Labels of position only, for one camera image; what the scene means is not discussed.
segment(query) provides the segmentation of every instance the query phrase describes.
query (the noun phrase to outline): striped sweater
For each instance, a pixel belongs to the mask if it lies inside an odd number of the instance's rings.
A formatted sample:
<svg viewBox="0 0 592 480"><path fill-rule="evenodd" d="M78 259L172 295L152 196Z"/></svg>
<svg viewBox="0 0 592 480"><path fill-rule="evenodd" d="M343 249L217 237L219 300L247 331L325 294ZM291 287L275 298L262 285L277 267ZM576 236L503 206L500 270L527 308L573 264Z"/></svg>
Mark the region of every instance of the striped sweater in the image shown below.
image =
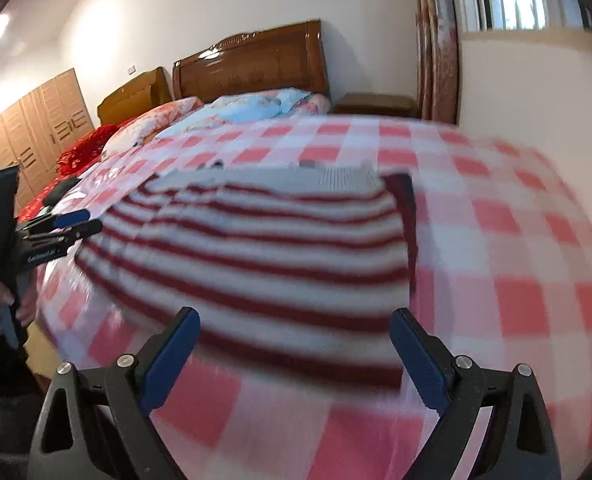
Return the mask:
<svg viewBox="0 0 592 480"><path fill-rule="evenodd" d="M195 308L199 343L236 361L396 387L410 265L390 188L365 166L174 171L110 208L76 262L147 326Z"/></svg>

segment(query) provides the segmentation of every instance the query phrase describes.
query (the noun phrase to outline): wooden nightstand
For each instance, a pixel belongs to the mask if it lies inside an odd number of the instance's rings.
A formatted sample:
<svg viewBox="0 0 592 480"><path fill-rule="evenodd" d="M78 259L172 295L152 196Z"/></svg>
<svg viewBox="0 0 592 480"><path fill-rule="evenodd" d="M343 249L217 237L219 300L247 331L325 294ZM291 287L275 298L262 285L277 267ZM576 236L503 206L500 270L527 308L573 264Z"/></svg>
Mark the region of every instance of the wooden nightstand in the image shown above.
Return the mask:
<svg viewBox="0 0 592 480"><path fill-rule="evenodd" d="M406 95L350 92L336 102L332 113L416 118L418 107L416 101Z"/></svg>

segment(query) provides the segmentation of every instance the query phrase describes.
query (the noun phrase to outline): floral pillow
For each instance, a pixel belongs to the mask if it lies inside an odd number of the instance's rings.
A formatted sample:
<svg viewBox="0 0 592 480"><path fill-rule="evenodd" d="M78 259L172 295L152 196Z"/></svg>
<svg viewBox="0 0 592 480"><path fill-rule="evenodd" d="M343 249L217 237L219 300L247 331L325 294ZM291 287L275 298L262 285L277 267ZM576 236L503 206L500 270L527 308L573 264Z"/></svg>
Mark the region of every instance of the floral pillow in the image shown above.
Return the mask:
<svg viewBox="0 0 592 480"><path fill-rule="evenodd" d="M330 108L331 106L329 99L327 99L324 95L312 94L310 97L306 98L304 101L301 101L294 108L292 108L287 116L324 115L329 112Z"/></svg>
<svg viewBox="0 0 592 480"><path fill-rule="evenodd" d="M198 97L187 97L145 112L131 124L116 132L105 145L102 159L105 160L115 153L126 152L134 146L142 145L146 137L154 136L199 108L202 108L202 101Z"/></svg>

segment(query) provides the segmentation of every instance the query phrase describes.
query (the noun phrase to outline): wooden headboard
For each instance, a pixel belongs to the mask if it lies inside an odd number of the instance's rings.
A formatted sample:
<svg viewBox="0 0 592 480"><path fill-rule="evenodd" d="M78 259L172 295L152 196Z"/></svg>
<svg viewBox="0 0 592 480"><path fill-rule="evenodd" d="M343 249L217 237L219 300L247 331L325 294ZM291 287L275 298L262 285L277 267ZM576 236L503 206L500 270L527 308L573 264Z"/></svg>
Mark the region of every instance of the wooden headboard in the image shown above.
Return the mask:
<svg viewBox="0 0 592 480"><path fill-rule="evenodd" d="M205 103L288 87L328 96L320 20L226 38L175 62L173 81L175 99L197 96Z"/></svg>
<svg viewBox="0 0 592 480"><path fill-rule="evenodd" d="M165 103L172 96L162 67L138 74L98 105L101 124L118 124Z"/></svg>

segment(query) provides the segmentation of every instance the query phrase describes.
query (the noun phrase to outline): blue gripper pad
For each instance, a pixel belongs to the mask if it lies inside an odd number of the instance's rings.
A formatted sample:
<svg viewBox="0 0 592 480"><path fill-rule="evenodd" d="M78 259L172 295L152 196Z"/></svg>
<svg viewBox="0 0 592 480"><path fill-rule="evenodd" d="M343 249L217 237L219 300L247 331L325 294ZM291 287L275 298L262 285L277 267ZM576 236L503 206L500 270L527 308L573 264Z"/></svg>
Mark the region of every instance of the blue gripper pad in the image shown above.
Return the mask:
<svg viewBox="0 0 592 480"><path fill-rule="evenodd" d="M191 310L176 327L142 381L140 412L149 415L167 399L176 378L192 353L201 331L201 318Z"/></svg>
<svg viewBox="0 0 592 480"><path fill-rule="evenodd" d="M424 331L421 335L418 332L419 329L423 330L406 308L396 310L391 315L390 339L400 360L403 361L414 386L423 399L423 404L442 416L450 405L448 395L450 384L444 371L425 345L428 340L431 342L432 339L437 338L427 335Z"/></svg>
<svg viewBox="0 0 592 480"><path fill-rule="evenodd" d="M54 219L55 229L64 229L70 225L80 224L89 220L89 211L87 209L79 209L78 211L72 211L71 213L64 213L58 215Z"/></svg>

